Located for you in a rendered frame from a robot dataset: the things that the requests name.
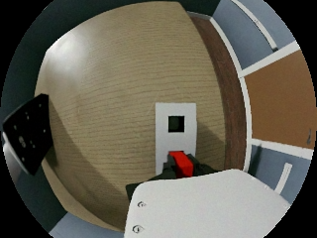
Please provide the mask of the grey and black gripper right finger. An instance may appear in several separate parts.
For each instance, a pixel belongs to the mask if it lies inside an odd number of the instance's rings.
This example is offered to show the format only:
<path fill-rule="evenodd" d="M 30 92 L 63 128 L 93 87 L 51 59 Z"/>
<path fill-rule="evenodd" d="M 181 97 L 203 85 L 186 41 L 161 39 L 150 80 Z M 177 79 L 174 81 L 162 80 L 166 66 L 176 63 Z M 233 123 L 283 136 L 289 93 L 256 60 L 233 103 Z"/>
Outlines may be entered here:
<path fill-rule="evenodd" d="M 205 165 L 205 164 L 201 165 L 191 154 L 187 154 L 186 157 L 193 165 L 192 177 L 199 177 L 199 176 L 215 174 L 216 172 L 217 173 L 222 172 L 222 171 L 213 170 L 209 165 Z"/>

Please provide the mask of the red and grey pin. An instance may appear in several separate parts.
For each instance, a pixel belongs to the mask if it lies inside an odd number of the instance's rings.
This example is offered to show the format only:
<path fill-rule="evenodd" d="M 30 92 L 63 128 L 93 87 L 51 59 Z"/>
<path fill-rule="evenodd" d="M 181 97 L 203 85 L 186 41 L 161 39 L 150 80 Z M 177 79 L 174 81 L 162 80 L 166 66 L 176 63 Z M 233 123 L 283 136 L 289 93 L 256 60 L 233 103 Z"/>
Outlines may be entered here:
<path fill-rule="evenodd" d="M 176 164 L 176 179 L 192 178 L 193 165 L 182 151 L 168 151 Z"/>

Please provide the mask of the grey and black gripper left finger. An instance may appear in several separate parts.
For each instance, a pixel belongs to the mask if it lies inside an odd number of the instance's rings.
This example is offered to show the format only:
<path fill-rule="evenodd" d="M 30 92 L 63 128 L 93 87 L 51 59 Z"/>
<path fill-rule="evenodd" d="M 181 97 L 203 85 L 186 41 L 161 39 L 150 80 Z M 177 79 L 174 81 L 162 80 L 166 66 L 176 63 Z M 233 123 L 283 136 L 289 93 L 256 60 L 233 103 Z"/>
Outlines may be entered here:
<path fill-rule="evenodd" d="M 176 179 L 175 175 L 176 175 L 175 161 L 172 155 L 167 155 L 167 163 L 162 163 L 161 174 L 153 178 L 150 178 L 147 181 L 159 180 L 159 179 Z M 144 183 L 144 182 L 130 183 L 126 185 L 126 193 L 130 203 L 131 203 L 132 195 L 134 194 L 135 189 L 141 183 Z"/>

